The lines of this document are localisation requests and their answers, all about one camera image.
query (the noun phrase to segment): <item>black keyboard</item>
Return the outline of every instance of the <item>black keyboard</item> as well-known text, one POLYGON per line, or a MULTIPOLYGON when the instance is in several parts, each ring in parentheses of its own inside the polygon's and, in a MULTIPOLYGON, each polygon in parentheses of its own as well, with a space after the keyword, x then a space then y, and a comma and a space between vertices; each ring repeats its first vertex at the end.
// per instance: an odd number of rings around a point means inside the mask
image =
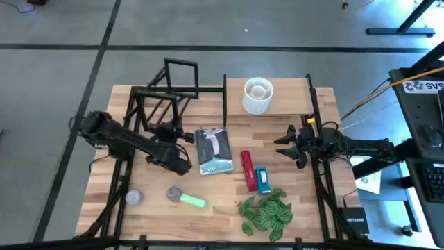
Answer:
POLYGON ((444 168, 424 166, 428 199, 431 202, 444 202, 444 168))

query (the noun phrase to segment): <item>wooden platform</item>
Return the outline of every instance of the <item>wooden platform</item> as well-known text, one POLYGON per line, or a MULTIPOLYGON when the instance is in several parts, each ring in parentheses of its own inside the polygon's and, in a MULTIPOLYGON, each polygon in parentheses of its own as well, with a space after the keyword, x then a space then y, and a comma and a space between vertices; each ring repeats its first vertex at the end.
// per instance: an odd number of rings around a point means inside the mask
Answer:
MULTIPOLYGON (((299 103, 295 110, 312 111, 310 97, 305 79, 285 79, 286 84, 271 81, 277 92, 284 93, 288 84, 294 84, 291 90, 294 95, 283 97, 283 102, 292 102, 287 98, 298 97, 299 103)), ((139 235, 147 235, 150 240, 194 240, 194 241, 243 241, 268 242, 270 231, 259 232, 255 230, 252 237, 242 233, 241 224, 246 219, 237 213, 236 204, 248 197, 256 196, 257 192, 246 189, 244 173, 241 166, 240 152, 249 150, 255 166, 266 166, 269 182, 272 188, 282 188, 287 192, 285 203, 292 203, 293 221, 284 227, 282 242, 294 242, 294 237, 301 237, 304 242, 322 242, 321 223, 318 214, 318 204, 312 176, 311 165, 304 169, 297 169, 295 163, 289 158, 275 152, 282 145, 274 145, 273 140, 285 135, 287 126, 294 124, 301 126, 301 112, 289 113, 273 109, 266 115, 250 116, 241 113, 235 105, 235 94, 230 93, 239 89, 244 81, 231 79, 228 81, 228 112, 227 130, 232 149, 235 170, 229 174, 201 176, 198 168, 198 159, 195 144, 181 143, 189 152, 193 168, 188 174, 178 176, 161 167, 148 165, 144 160, 145 153, 136 151, 135 162, 130 188, 140 190, 144 197, 138 206, 126 206, 125 217, 121 232, 121 239, 138 240, 139 235), (172 203, 165 197, 166 190, 177 186, 183 192, 206 199, 209 202, 207 210, 201 210, 183 203, 172 203)), ((115 85, 112 89, 109 112, 113 118, 122 122, 130 93, 129 85, 115 85)), ((326 121, 339 121, 336 100, 332 88, 318 87, 319 108, 321 119, 326 121)), ((214 128, 222 126, 222 94, 200 93, 199 100, 192 100, 184 114, 183 126, 185 131, 194 132, 201 128, 214 128)), ((278 99, 273 98, 272 103, 278 105, 278 99)), ((146 104, 146 112, 152 108, 153 103, 146 104)), ((98 150, 96 157, 105 156, 107 150, 98 150)), ((331 164, 334 187, 338 201, 342 196, 353 191, 355 180, 351 166, 342 160, 331 164)), ((92 173, 85 193, 76 233, 84 232, 97 218, 105 207, 114 160, 106 158, 92 166, 92 173)), ((347 196, 349 206, 359 206, 357 192, 347 196)), ((334 236, 332 216, 328 213, 330 234, 334 236)), ((110 225, 110 232, 114 231, 114 215, 110 225)))

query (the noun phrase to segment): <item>book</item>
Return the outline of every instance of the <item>book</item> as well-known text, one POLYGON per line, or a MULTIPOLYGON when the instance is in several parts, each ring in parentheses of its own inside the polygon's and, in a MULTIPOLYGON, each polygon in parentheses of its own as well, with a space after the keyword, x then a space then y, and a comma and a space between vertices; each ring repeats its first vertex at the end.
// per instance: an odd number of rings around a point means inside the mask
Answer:
POLYGON ((195 132, 200 174, 219 174, 234 170, 228 134, 224 128, 195 132))

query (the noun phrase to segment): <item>tape roll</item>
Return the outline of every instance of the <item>tape roll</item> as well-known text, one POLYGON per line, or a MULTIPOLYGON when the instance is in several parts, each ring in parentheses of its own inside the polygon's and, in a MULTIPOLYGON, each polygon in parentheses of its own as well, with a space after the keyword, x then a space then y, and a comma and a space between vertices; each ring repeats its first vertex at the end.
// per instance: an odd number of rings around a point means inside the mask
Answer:
POLYGON ((244 86, 242 107, 251 115, 260 115, 266 112, 273 96, 273 85, 265 78, 249 79, 244 86))
POLYGON ((259 172, 261 175, 261 183, 266 183, 266 174, 265 171, 260 171, 259 172))

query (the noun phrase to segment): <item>red stapler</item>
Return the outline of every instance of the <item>red stapler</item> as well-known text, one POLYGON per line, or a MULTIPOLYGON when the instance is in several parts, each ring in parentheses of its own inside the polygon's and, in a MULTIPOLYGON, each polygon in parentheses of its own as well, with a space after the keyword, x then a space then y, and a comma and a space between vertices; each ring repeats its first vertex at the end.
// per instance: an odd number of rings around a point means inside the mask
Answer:
POLYGON ((253 162, 249 151, 242 151, 242 166, 244 167, 245 181, 247 182, 248 191, 257 190, 255 170, 253 169, 253 162))

